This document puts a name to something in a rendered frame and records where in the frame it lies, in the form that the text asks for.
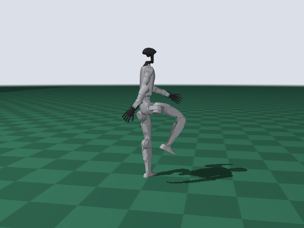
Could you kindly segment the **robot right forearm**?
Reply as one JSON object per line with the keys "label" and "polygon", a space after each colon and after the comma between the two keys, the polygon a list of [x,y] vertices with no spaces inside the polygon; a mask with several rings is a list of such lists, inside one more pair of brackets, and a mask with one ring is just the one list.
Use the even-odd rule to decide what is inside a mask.
{"label": "robot right forearm", "polygon": [[133,108],[136,109],[137,106],[141,105],[143,98],[145,97],[145,92],[148,90],[148,86],[144,85],[142,88],[139,90],[137,99],[135,103],[132,105]]}

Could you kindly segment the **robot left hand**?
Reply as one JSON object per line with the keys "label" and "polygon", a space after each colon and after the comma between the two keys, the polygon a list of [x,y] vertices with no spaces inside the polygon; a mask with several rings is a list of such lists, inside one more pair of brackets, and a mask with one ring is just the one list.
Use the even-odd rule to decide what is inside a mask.
{"label": "robot left hand", "polygon": [[[167,91],[168,92],[168,91]],[[168,93],[170,93],[170,92],[168,92]],[[180,100],[179,98],[181,98],[181,97],[179,97],[179,96],[176,96],[176,95],[180,95],[180,94],[171,94],[170,93],[170,95],[169,95],[169,97],[168,98],[170,98],[171,100],[173,100],[174,102],[176,102],[176,101],[178,101],[178,100]],[[167,97],[167,96],[166,96]],[[178,100],[177,100],[178,99]],[[181,98],[182,99],[182,98]],[[175,101],[176,100],[176,101]],[[182,100],[180,100],[180,101],[182,101]],[[179,103],[180,103],[180,101],[178,101]],[[176,102],[177,104],[179,104],[178,102]]]}

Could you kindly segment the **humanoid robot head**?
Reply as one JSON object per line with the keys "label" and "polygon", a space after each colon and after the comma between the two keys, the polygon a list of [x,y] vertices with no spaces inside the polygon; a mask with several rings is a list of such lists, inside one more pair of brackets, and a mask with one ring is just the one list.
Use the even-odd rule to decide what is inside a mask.
{"label": "humanoid robot head", "polygon": [[142,54],[146,55],[147,57],[151,57],[151,61],[146,61],[143,66],[147,66],[148,64],[153,64],[154,62],[154,54],[156,53],[156,50],[153,48],[145,48],[142,52]]}

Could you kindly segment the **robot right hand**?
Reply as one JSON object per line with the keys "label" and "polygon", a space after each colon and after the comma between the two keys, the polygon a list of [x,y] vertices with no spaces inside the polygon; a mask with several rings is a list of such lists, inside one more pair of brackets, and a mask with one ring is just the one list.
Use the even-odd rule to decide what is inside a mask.
{"label": "robot right hand", "polygon": [[[132,105],[133,105],[133,104],[132,104]],[[123,114],[122,118],[123,118],[123,117],[125,116],[125,114],[127,113],[126,116],[125,116],[123,119],[125,119],[125,118],[127,117],[127,118],[126,118],[126,120],[127,120],[128,117],[129,117],[129,119],[128,119],[128,121],[127,121],[127,122],[129,122],[130,118],[133,116],[133,117],[132,117],[132,121],[133,121],[133,119],[134,119],[134,113],[135,113],[134,111],[136,111],[138,107],[139,107],[139,106],[137,106],[136,109],[135,109],[135,108],[133,108],[133,107],[131,106],[131,108],[128,109],[128,110]],[[127,116],[127,115],[128,115],[128,116]],[[126,120],[125,120],[125,121],[126,121]]]}

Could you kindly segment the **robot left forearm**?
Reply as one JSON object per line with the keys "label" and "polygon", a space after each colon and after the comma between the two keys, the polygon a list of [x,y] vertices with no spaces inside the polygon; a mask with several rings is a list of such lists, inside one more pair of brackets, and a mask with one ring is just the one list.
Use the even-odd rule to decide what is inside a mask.
{"label": "robot left forearm", "polygon": [[169,97],[170,93],[166,92],[164,89],[162,90],[162,89],[160,89],[158,87],[155,87],[155,88],[156,89],[155,89],[154,93],[156,93],[156,94],[162,94],[162,95],[165,95],[165,96]]}

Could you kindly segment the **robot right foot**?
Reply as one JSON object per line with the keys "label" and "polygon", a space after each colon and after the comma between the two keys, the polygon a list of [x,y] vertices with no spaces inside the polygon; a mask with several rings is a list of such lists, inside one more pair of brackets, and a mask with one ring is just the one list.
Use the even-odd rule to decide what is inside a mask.
{"label": "robot right foot", "polygon": [[162,144],[162,145],[160,146],[160,148],[176,155],[176,153],[172,150],[172,148],[166,146],[166,144]]}

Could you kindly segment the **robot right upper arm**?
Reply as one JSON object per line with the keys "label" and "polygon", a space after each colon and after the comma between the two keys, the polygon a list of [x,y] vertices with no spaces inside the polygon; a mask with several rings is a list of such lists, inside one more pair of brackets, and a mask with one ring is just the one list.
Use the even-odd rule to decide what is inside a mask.
{"label": "robot right upper arm", "polygon": [[[146,67],[145,71],[144,71],[144,77],[143,77],[143,80],[142,80],[141,88],[142,88],[142,86],[147,86],[148,85],[148,83],[149,83],[149,81],[151,79],[152,74],[153,74],[153,69],[150,68],[150,67]],[[145,92],[145,94],[148,93],[148,92],[149,92],[149,88]]]}

